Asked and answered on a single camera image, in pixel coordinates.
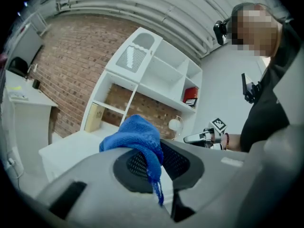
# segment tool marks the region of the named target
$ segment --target black t-shirt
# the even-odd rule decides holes
[[[251,145],[266,140],[275,131],[289,125],[287,116],[273,89],[293,62],[300,43],[289,24],[283,24],[278,51],[264,73],[261,95],[252,106],[240,137],[241,150],[248,152]]]

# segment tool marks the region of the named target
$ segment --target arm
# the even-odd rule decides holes
[[[241,151],[240,137],[241,137],[240,134],[229,134],[229,145],[226,146],[227,135],[223,134],[221,137],[222,138],[221,144],[223,145],[224,148],[227,147],[228,150]]]

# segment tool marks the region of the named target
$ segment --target bracelet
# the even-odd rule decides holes
[[[229,138],[229,134],[228,134],[228,133],[225,133],[225,135],[227,136],[227,143],[226,143],[226,149],[227,149],[227,147],[228,147],[228,145],[229,145],[229,140],[230,140],[230,138]]]

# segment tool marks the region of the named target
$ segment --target perforated grille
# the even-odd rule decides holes
[[[146,52],[138,48],[128,46],[116,64],[122,68],[136,73],[145,56]]]
[[[163,143],[161,143],[161,148],[164,156],[162,165],[172,180],[189,169],[190,161],[186,157]],[[141,152],[128,159],[127,168],[131,173],[148,180],[147,162]]]

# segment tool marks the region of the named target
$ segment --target blue knitted fabric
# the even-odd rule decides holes
[[[149,183],[158,196],[159,204],[163,204],[161,186],[161,164],[163,153],[160,144],[160,133],[148,121],[139,115],[130,116],[121,124],[118,132],[107,136],[99,145],[99,152],[118,147],[128,147],[139,150],[147,161]]]

